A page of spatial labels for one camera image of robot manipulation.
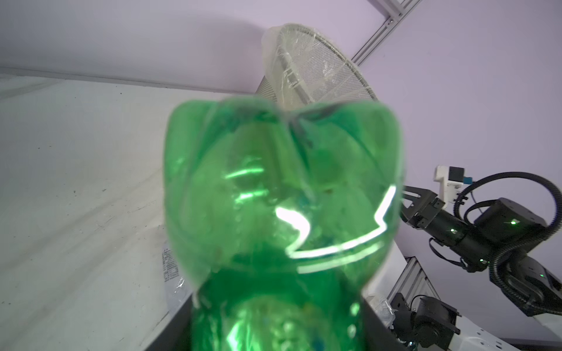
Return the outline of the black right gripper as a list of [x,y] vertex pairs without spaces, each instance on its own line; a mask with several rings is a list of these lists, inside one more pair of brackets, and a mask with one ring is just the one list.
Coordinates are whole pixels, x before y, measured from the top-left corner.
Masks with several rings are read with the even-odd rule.
[[410,227],[423,230],[444,246],[459,244],[467,226],[443,209],[445,202],[436,193],[418,187],[404,187],[400,217]]

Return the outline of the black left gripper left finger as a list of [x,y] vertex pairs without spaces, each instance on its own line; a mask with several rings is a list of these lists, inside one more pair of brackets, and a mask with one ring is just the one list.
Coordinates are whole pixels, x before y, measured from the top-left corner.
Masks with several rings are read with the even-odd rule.
[[145,351],[189,351],[192,349],[193,299],[188,298],[171,321]]

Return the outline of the green plastic bottle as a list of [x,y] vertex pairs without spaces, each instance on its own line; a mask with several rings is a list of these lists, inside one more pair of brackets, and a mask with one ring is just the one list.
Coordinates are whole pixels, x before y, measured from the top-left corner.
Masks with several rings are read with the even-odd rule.
[[191,100],[168,120],[165,226],[188,350],[365,350],[362,290],[400,222],[402,133],[372,100]]

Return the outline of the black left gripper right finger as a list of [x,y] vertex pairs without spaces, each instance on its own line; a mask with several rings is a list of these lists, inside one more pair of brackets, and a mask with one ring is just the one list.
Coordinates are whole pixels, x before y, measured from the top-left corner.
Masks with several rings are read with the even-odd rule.
[[383,325],[373,308],[364,298],[361,301],[361,319],[365,350],[407,351],[407,348]]

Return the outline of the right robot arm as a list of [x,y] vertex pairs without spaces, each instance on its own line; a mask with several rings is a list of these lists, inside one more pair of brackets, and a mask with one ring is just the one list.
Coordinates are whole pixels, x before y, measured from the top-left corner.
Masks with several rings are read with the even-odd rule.
[[[553,197],[550,223],[505,197],[460,208],[467,194],[501,179],[519,178],[543,186]],[[525,172],[490,175],[467,186],[455,199],[453,212],[443,209],[437,194],[405,187],[401,219],[430,235],[431,241],[459,256],[454,264],[468,273],[487,271],[490,281],[526,316],[556,336],[561,335],[561,281],[529,252],[561,228],[561,191],[551,181]]]

